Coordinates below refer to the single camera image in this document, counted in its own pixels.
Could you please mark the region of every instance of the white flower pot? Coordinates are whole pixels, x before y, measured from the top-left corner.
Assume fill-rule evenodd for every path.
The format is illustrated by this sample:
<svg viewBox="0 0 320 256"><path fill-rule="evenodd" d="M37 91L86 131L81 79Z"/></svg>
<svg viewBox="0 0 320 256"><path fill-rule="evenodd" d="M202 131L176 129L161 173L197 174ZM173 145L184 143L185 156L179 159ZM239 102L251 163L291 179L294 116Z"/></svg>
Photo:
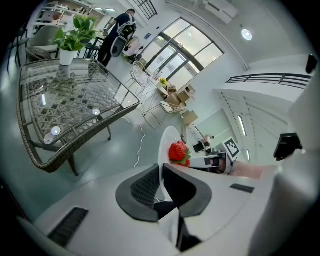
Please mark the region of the white flower pot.
<svg viewBox="0 0 320 256"><path fill-rule="evenodd" d="M71 50L60 49L60 65L69 66L77 54L78 54L77 50L71 51Z"/></svg>

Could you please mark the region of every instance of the gray floor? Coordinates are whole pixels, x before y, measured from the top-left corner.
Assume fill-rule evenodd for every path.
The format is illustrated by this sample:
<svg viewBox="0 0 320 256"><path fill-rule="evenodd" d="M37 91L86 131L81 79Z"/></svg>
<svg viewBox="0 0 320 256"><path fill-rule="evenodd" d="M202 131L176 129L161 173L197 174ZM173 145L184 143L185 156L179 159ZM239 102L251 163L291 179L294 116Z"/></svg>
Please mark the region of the gray floor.
<svg viewBox="0 0 320 256"><path fill-rule="evenodd" d="M22 63L25 63L23 49L21 52ZM81 173L80 177L73 175L68 163L51 174L37 169L27 154L18 126L18 68L14 52L10 58L9 74L6 62L3 63L0 72L0 175L32 222L77 187L102 176L115 175L134 167L143 133L139 126L120 119L111 125L111 141L108 141L108 130L104 130L76 152L74 157L76 167ZM126 117L131 122L141 124L146 133L138 166L157 163L159 142L164 130L168 126L174 126L178 130L181 128L181 117L178 114L170 115L156 130L146 123L139 110Z"/></svg>

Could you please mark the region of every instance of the white wall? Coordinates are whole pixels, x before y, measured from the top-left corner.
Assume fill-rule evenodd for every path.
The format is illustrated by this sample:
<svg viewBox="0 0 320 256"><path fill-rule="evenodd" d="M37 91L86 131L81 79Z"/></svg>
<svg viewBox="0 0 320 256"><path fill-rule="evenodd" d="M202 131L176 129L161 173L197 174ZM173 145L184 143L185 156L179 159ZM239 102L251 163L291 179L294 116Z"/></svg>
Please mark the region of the white wall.
<svg viewBox="0 0 320 256"><path fill-rule="evenodd" d="M261 73L289 73L310 76L306 72L308 54L296 54L278 58L269 58L250 63L250 70L243 73L261 74Z"/></svg>
<svg viewBox="0 0 320 256"><path fill-rule="evenodd" d="M158 15L155 15L148 21L148 26L136 31L135 35L140 38L141 45L145 44L147 46L160 32L181 17L180 13L167 5L165 0L152 1L152 3ZM148 40L145 40L144 37L148 33L150 33L151 36Z"/></svg>
<svg viewBox="0 0 320 256"><path fill-rule="evenodd" d="M216 89L230 90L234 92L248 92L267 95L270 97L284 100L284 102L294 103L298 97L304 92L303 89L295 88L291 86L273 84L273 83L261 83L261 82L234 82L219 84Z"/></svg>
<svg viewBox="0 0 320 256"><path fill-rule="evenodd" d="M236 57L226 52L188 83L195 89L194 100L187 102L188 110L193 110L199 117L195 125L222 107L221 97L213 89L221 88L230 77L242 72L243 68Z"/></svg>
<svg viewBox="0 0 320 256"><path fill-rule="evenodd" d="M110 21L111 18L116 18L118 17L119 14L118 13L108 13L107 15L105 15L102 20L99 22L99 24L96 26L95 30L97 31L102 31L104 29L104 27L107 25L107 23Z"/></svg>
<svg viewBox="0 0 320 256"><path fill-rule="evenodd" d="M293 102L245 90L217 89L217 92L223 93L225 113L239 147L250 151L251 162L276 164L273 153L280 134L288 132L288 110ZM243 119L247 136L243 134L238 116Z"/></svg>

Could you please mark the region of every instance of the white ceiling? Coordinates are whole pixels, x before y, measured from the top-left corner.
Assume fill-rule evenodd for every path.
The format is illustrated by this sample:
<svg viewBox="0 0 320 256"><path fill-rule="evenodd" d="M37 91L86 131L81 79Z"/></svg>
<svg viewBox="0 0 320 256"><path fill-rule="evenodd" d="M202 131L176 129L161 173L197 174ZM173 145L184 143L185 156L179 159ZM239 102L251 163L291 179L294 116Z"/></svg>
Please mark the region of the white ceiling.
<svg viewBox="0 0 320 256"><path fill-rule="evenodd" d="M206 10L202 0L198 1L196 8L193 0L171 2L189 9L212 24L247 64L281 56L313 53L304 32L277 0L228 0L238 10L235 19L228 25ZM251 41L242 38L242 29L251 31Z"/></svg>
<svg viewBox="0 0 320 256"><path fill-rule="evenodd" d="M127 9L118 0L89 0L97 8L114 9L118 14L124 13Z"/></svg>

